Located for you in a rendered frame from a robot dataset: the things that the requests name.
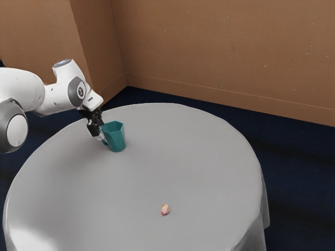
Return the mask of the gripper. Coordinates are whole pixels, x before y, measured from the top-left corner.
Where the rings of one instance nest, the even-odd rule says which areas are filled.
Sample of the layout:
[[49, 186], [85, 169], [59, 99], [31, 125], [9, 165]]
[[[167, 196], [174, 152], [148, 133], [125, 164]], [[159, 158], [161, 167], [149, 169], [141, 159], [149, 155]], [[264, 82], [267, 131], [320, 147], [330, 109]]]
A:
[[79, 114], [87, 119], [87, 129], [91, 136], [97, 140], [103, 141], [104, 135], [101, 131], [101, 126], [104, 125], [102, 120], [102, 111], [99, 108], [89, 111], [86, 107], [78, 110]]

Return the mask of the teal faceted mug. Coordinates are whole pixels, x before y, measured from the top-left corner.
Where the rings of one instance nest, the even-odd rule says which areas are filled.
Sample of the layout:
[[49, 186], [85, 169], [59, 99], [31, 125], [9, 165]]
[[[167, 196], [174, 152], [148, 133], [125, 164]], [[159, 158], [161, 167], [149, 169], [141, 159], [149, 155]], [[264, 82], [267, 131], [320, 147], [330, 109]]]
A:
[[126, 148], [124, 124], [111, 121], [100, 127], [104, 136], [102, 143], [107, 145], [112, 152], [121, 152]]

